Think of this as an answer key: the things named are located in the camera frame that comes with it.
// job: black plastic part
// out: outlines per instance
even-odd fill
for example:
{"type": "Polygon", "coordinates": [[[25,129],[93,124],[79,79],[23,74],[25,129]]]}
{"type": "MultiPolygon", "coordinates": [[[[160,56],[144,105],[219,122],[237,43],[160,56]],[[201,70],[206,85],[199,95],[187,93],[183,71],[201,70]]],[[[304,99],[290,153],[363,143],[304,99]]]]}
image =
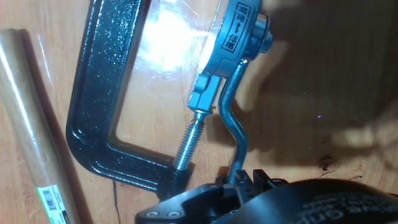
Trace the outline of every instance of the black plastic part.
{"type": "Polygon", "coordinates": [[[243,205],[228,224],[392,224],[398,199],[347,180],[315,179],[268,190],[243,205]]]}
{"type": "Polygon", "coordinates": [[[172,157],[120,142],[114,134],[149,3],[91,1],[66,135],[86,169],[165,200],[184,191],[192,169],[177,172],[172,157]]]}
{"type": "Polygon", "coordinates": [[[275,180],[258,190],[244,170],[233,184],[207,184],[170,198],[136,215],[137,224],[393,224],[398,198],[347,180],[315,179],[288,184],[254,171],[254,183],[275,180]],[[178,216],[169,214],[177,212],[178,216]]]}
{"type": "Polygon", "coordinates": [[[288,184],[284,179],[271,179],[263,170],[253,170],[253,183],[260,192],[288,184]]]}

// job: bolt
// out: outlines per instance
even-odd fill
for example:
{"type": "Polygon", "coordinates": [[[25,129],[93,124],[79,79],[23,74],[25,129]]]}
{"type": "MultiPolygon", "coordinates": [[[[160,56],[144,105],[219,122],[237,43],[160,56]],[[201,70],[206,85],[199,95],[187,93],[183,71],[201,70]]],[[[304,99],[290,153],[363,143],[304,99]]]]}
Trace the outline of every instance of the bolt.
{"type": "Polygon", "coordinates": [[[147,217],[155,217],[159,214],[159,212],[148,212],[147,214],[145,214],[145,216],[147,217]]]}
{"type": "Polygon", "coordinates": [[[173,163],[174,168],[177,170],[186,170],[188,168],[205,126],[203,121],[207,115],[208,113],[206,112],[196,111],[195,119],[188,125],[173,163]]]}
{"type": "Polygon", "coordinates": [[[177,218],[181,215],[179,212],[170,212],[167,216],[177,218]]]}

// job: screw hole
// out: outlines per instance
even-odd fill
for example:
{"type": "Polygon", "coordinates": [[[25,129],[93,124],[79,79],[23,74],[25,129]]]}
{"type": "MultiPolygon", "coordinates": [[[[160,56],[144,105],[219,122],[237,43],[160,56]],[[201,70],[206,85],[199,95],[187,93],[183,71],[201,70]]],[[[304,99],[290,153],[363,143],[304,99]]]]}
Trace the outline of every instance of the screw hole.
{"type": "Polygon", "coordinates": [[[147,214],[145,214],[145,216],[147,217],[155,217],[159,214],[159,212],[148,212],[147,214]]]}
{"type": "Polygon", "coordinates": [[[181,213],[179,213],[179,212],[170,212],[167,216],[176,218],[176,217],[179,217],[180,215],[181,215],[181,213]]]}

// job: wood grain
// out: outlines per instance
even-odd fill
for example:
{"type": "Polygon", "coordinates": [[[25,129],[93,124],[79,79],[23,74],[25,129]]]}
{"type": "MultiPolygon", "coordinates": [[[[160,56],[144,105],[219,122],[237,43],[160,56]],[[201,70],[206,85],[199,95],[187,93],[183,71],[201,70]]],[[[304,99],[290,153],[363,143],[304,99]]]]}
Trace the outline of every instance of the wood grain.
{"type": "MultiPolygon", "coordinates": [[[[155,8],[159,2],[166,4],[152,1],[152,13],[160,12],[159,5],[155,8]]],[[[212,12],[204,11],[199,2],[213,9],[211,0],[177,0],[176,7],[164,10],[205,32],[212,12]]],[[[52,121],[50,129],[58,136],[84,223],[134,223],[135,213],[157,203],[156,196],[89,173],[65,147],[88,5],[77,0],[2,0],[0,28],[29,33],[29,65],[36,64],[35,85],[43,87],[37,88],[40,100],[52,121]]],[[[288,181],[348,179],[398,193],[396,2],[265,0],[263,6],[271,17],[275,42],[267,55],[250,64],[233,107],[249,136],[251,152],[244,168],[264,169],[271,177],[288,181]]],[[[192,118],[186,103],[200,51],[192,48],[189,54],[183,52],[180,65],[166,66],[172,63],[170,57],[145,53],[151,46],[159,52],[162,45],[154,41],[170,40],[173,33],[157,34],[148,26],[145,30],[157,39],[141,42],[117,135],[122,141],[174,155],[192,118]]],[[[217,112],[205,123],[190,187],[213,182],[233,155],[233,139],[217,112]]],[[[0,183],[0,219],[48,223],[4,109],[0,126],[0,178],[5,180],[0,183]]]]}
{"type": "Polygon", "coordinates": [[[22,39],[14,29],[0,30],[0,95],[34,186],[57,185],[70,223],[79,224],[70,186],[36,94],[22,39]]]}

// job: metal lever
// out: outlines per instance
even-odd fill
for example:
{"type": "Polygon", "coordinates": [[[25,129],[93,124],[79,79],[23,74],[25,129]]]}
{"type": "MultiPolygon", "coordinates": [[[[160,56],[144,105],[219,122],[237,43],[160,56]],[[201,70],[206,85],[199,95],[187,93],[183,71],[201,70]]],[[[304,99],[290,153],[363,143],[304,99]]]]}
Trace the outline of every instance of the metal lever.
{"type": "Polygon", "coordinates": [[[212,114],[211,105],[221,78],[225,79],[225,83],[218,100],[220,117],[236,141],[236,151],[227,182],[234,182],[235,172],[242,169],[248,151],[248,140],[231,111],[231,102],[249,61],[260,53],[266,53],[271,47],[269,19],[259,14],[260,8],[261,0],[230,0],[228,5],[225,1],[220,2],[212,30],[217,30],[217,25],[220,28],[214,36],[209,37],[205,45],[200,62],[200,65],[205,66],[198,69],[188,101],[188,107],[195,112],[195,119],[189,124],[174,160],[173,165],[177,170],[185,170],[189,164],[204,127],[205,116],[212,114]],[[218,24],[217,18],[220,18],[223,7],[225,14],[218,24]],[[208,49],[213,49],[210,57],[206,54],[208,49]]]}

